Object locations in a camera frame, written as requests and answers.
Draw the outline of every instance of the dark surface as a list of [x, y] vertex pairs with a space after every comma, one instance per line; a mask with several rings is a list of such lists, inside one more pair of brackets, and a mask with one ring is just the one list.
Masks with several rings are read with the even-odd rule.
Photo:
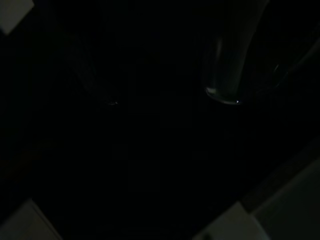
[[161, 11], [153, 21], [138, 14], [145, 42], [120, 44], [113, 62], [100, 62], [126, 79], [114, 107], [79, 87], [37, 11], [1, 43], [3, 162], [36, 153], [15, 199], [32, 197], [64, 239], [189, 238], [318, 135], [314, 66], [261, 102], [207, 98], [203, 9], [189, 22], [183, 11], [174, 20], [172, 10], [170, 23], [159, 20]]

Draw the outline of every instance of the white object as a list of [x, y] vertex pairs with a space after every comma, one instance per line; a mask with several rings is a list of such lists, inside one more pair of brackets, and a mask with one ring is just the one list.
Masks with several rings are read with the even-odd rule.
[[0, 0], [0, 29], [8, 35], [34, 7], [32, 0]]
[[0, 240], [62, 240], [38, 206], [29, 200], [0, 228]]
[[270, 240], [253, 216], [237, 202], [192, 240]]

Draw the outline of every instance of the dark background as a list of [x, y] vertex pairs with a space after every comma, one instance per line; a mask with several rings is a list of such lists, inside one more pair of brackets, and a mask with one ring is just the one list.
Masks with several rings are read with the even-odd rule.
[[223, 105], [201, 86], [207, 5], [112, 7], [107, 42], [82, 27], [101, 37], [93, 57], [115, 106], [83, 90], [37, 9], [1, 38], [1, 171], [19, 166], [2, 179], [2, 216], [32, 197], [65, 239], [190, 238], [318, 135], [318, 62]]

